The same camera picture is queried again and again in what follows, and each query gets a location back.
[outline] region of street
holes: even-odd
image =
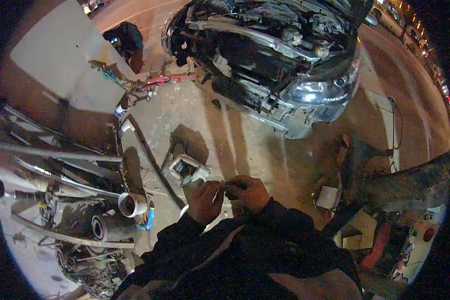
[[[144,43],[142,73],[157,71],[164,62],[169,64],[168,71],[185,73],[188,66],[174,66],[162,51],[160,38],[168,17],[187,2],[118,0],[93,17],[92,23],[100,32],[122,21],[137,25]],[[338,120],[316,123],[313,136],[306,139],[287,140],[275,135],[270,126],[233,109],[218,110],[211,104],[212,98],[192,83],[162,86],[150,102],[138,103],[129,113],[137,120],[158,162],[167,152],[170,133],[185,127],[204,140],[210,179],[223,180],[236,174],[261,178],[277,201],[306,212],[321,229],[326,220],[312,202],[313,178],[317,173],[336,174],[335,162],[327,153],[337,136],[356,134],[374,147],[396,149],[391,159],[372,159],[371,170],[406,170],[450,149],[450,122],[444,101],[417,59],[380,26],[362,25],[359,39],[363,57],[360,87],[354,99]],[[395,98],[398,109],[386,96]],[[132,137],[124,137],[123,147],[139,149]],[[138,152],[138,156],[145,189],[160,199],[155,201],[161,217],[156,217],[152,228],[153,245],[156,233],[174,222],[179,212],[161,194],[143,155]]]

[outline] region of headlight housing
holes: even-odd
[[[280,97],[285,102],[299,105],[338,103],[350,99],[355,91],[360,70],[361,55],[359,49],[352,59],[347,60],[347,63],[349,67],[346,69],[345,75],[334,76],[334,79],[326,81],[318,81],[318,76],[301,76],[291,82],[280,93]]]

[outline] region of dark jacket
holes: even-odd
[[[316,230],[309,215],[273,198],[259,215],[204,229],[186,213],[160,231],[153,251],[142,255],[144,263],[112,299],[361,297],[348,250]]]

